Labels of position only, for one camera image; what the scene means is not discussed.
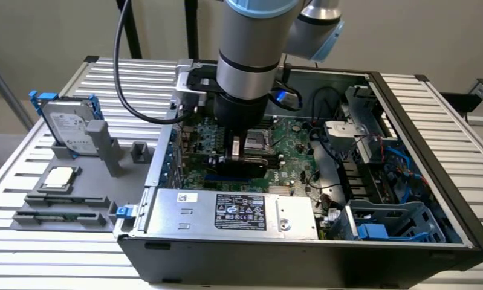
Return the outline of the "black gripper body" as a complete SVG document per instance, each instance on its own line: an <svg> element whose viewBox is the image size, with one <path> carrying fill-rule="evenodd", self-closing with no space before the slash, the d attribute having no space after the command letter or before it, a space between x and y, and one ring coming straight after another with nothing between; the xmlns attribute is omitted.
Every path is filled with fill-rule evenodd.
<svg viewBox="0 0 483 290"><path fill-rule="evenodd" d="M234 135L242 135L264 116L268 98L244 100L221 93L214 98L213 114L217 123Z"/></svg>

